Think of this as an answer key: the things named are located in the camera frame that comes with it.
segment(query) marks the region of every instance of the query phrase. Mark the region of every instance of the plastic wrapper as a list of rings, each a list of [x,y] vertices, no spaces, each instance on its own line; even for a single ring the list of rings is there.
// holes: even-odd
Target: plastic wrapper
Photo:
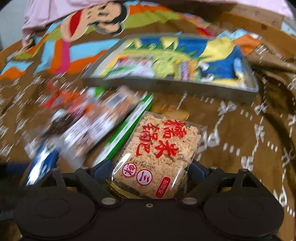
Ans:
[[[173,198],[206,127],[145,112],[128,139],[111,181],[148,198]]]
[[[144,97],[132,113],[125,119],[125,121],[118,127],[115,134],[110,138],[108,143],[93,162],[93,167],[108,158],[112,160],[119,149],[125,144],[135,126],[137,125],[142,114],[149,110],[152,106],[153,94]]]
[[[153,56],[128,56],[118,58],[114,67],[106,74],[106,79],[124,76],[153,78]]]
[[[35,121],[26,123],[27,131],[22,134],[26,143],[25,151],[32,160],[25,185],[35,184],[51,168],[56,167],[60,150],[55,140],[94,106],[99,105],[98,99],[103,93],[101,88],[89,88],[82,92],[58,89],[52,82],[48,88],[51,97],[41,104],[42,110],[37,112]],[[21,123],[18,124],[19,129],[23,127]]]
[[[83,115],[56,141],[68,160],[83,162],[85,154],[117,126],[140,99],[125,86]]]
[[[175,61],[175,79],[182,81],[198,81],[201,79],[196,60]]]

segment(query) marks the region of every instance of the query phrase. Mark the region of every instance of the red label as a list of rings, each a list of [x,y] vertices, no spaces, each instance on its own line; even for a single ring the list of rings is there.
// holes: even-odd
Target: red label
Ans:
[[[152,182],[152,173],[147,169],[142,169],[138,172],[136,179],[141,186],[147,186]]]
[[[156,198],[163,198],[166,190],[168,189],[169,184],[170,184],[170,178],[169,177],[164,177],[161,180],[161,182],[160,182],[160,184],[159,184],[159,186],[158,186],[158,188],[157,188],[157,190],[155,192],[155,197]]]
[[[136,172],[137,172],[137,166],[132,162],[128,162],[122,168],[122,174],[125,177],[132,177],[136,174]]]

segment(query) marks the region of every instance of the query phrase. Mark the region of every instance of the red fabric patch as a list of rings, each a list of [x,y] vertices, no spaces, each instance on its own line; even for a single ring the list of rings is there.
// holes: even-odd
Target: red fabric patch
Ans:
[[[77,26],[80,22],[80,17],[81,17],[82,10],[77,11],[70,19],[70,33],[71,37],[75,33]]]
[[[44,108],[50,108],[52,106],[52,104],[54,103],[55,99],[56,98],[51,97],[48,102],[44,103],[41,106],[44,107]]]

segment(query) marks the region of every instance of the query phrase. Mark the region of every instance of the brown fabric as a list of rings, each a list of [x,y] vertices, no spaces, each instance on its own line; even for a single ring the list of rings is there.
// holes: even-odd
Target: brown fabric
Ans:
[[[216,29],[215,33],[221,32],[221,29],[214,28]],[[195,33],[195,26],[185,22],[185,20],[170,20],[166,23],[154,23],[142,28],[126,29],[119,37],[135,33],[179,31]],[[106,35],[91,32],[71,44],[107,38]],[[21,135],[25,130],[43,125],[51,115],[51,113],[47,113],[47,116],[44,112],[40,113],[40,103],[38,102],[40,95],[49,94],[46,89],[48,81],[54,79],[61,84],[67,83],[72,90],[84,88],[80,79],[83,73],[79,75],[65,74],[62,78],[57,78],[46,71],[42,71],[32,76],[40,63],[43,48],[44,46],[30,60],[33,61],[33,64],[28,67],[26,74],[19,80],[14,82],[10,80],[1,81],[0,99],[4,100],[0,104],[0,128],[1,135],[3,135],[1,138],[1,161],[29,161],[24,151],[25,142]],[[276,53],[269,48],[266,48],[262,53],[257,48],[256,51],[247,56],[260,86],[260,91],[251,106],[235,103],[237,106],[235,111],[218,115],[217,110],[221,106],[221,99],[187,96],[181,105],[181,109],[189,111],[188,121],[208,126],[208,137],[214,136],[216,126],[216,133],[218,133],[220,142],[213,147],[204,147],[205,150],[199,155],[199,160],[203,165],[207,167],[217,166],[224,169],[225,172],[237,172],[242,167],[250,167],[242,166],[242,161],[247,160],[248,157],[251,159],[252,152],[254,152],[253,163],[250,163],[250,165],[253,165],[252,172],[254,175],[264,183],[270,192],[281,197],[281,201],[285,200],[285,196],[287,198],[286,202],[282,202],[285,219],[279,237],[283,241],[291,241],[295,237],[293,212],[295,211],[294,197],[296,194],[296,163],[294,161],[296,123],[291,124],[292,119],[288,119],[288,117],[296,115],[296,87],[293,87],[296,81],[292,82],[296,78],[296,65],[287,64],[283,59],[279,59]],[[155,93],[154,103],[178,105],[181,98],[182,94]],[[255,110],[260,106],[262,110],[256,113]],[[264,136],[256,138],[255,125],[263,127]],[[85,166],[92,164],[111,135],[112,133],[90,152],[84,163]],[[287,161],[285,151],[288,153],[290,163],[286,163],[283,167],[283,163]],[[59,168],[62,172],[73,171],[64,160],[60,160]]]

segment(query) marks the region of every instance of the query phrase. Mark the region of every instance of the blue fabric stripe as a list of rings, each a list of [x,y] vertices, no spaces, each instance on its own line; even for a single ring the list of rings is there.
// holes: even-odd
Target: blue fabric stripe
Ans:
[[[248,31],[241,29],[241,28],[236,30],[234,33],[230,33],[227,30],[225,30],[217,36],[217,39],[222,38],[222,37],[228,37],[231,40],[236,40],[236,39],[246,35],[247,33],[248,33]]]
[[[48,69],[52,65],[52,59],[54,56],[55,41],[46,41],[44,43],[43,53],[41,56],[41,63],[37,66],[34,74],[40,71]]]
[[[74,45],[70,48],[70,62],[97,55],[102,50],[111,48],[119,39],[92,41]]]
[[[9,70],[11,67],[17,68],[20,72],[24,72],[33,62],[16,62],[16,61],[10,61],[7,63],[7,65],[2,70],[1,74],[4,74],[7,70]]]
[[[42,37],[38,37],[38,36],[33,36],[33,39],[35,41],[35,44],[38,44],[40,42],[40,40],[42,39]]]
[[[45,32],[45,34],[48,34],[50,32],[52,32],[56,27],[58,27],[59,25],[61,25],[62,22],[64,22],[67,18],[64,18],[63,20],[61,21],[58,21],[56,23],[52,23],[50,25],[50,27],[47,29],[47,31]]]
[[[147,2],[147,1],[127,1],[124,3],[124,5],[137,5],[137,4],[141,4],[142,6],[144,5],[148,5],[148,6],[158,6],[158,3],[154,3],[154,2]]]

